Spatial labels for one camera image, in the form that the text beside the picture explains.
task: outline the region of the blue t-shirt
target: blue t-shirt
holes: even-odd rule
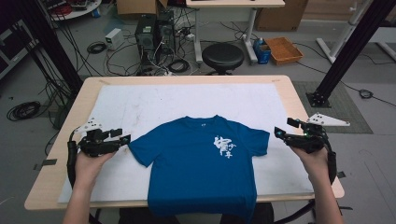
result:
[[[176,119],[129,144],[152,162],[148,208],[157,216],[232,214],[247,222],[257,199],[253,156],[267,153],[269,133],[215,116]]]

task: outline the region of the human hand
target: human hand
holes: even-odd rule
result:
[[[74,188],[93,189],[96,177],[102,170],[106,161],[116,154],[107,153],[100,157],[89,157],[83,152],[79,152],[76,163],[76,183]]]
[[[325,147],[310,154],[297,147],[290,148],[303,162],[304,168],[308,173],[309,180],[313,185],[321,181],[330,182],[327,164],[327,149]]]

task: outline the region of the wooden table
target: wooden table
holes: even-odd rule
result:
[[[247,33],[243,35],[243,42],[247,49],[250,64],[257,62],[256,54],[250,42],[254,21],[258,7],[283,7],[283,0],[216,0],[216,1],[191,1],[187,0],[188,7],[197,8],[195,11],[195,60],[198,63],[203,61],[199,23],[205,21],[248,21]],[[250,9],[249,15],[244,15],[244,10]]]
[[[55,165],[43,166],[32,190],[26,199],[28,210],[64,209],[58,203],[66,178],[67,146],[69,134],[85,123],[92,112],[98,93],[105,85],[170,85],[170,84],[220,84],[220,83],[273,83],[285,107],[288,117],[306,120],[308,116],[290,81],[286,76],[196,76],[196,77],[90,77],[85,80],[70,113],[59,132],[48,160],[57,160]],[[344,196],[344,190],[336,179],[332,185],[336,198]],[[313,193],[305,195],[259,196],[259,202],[307,200]],[[91,207],[147,206],[146,201],[91,203]]]

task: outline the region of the round stool seat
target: round stool seat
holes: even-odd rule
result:
[[[234,45],[214,44],[204,49],[202,59],[209,67],[219,72],[219,75],[223,75],[227,70],[239,67],[245,57],[244,52]]]

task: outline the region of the computer tower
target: computer tower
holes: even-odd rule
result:
[[[159,46],[161,39],[159,36],[157,16],[155,14],[141,15],[134,36],[136,37],[142,65],[156,64],[161,56],[161,46]]]
[[[175,40],[175,24],[174,11],[162,11],[158,17],[158,26],[160,29],[160,36],[162,40],[162,53],[174,54],[176,40]]]

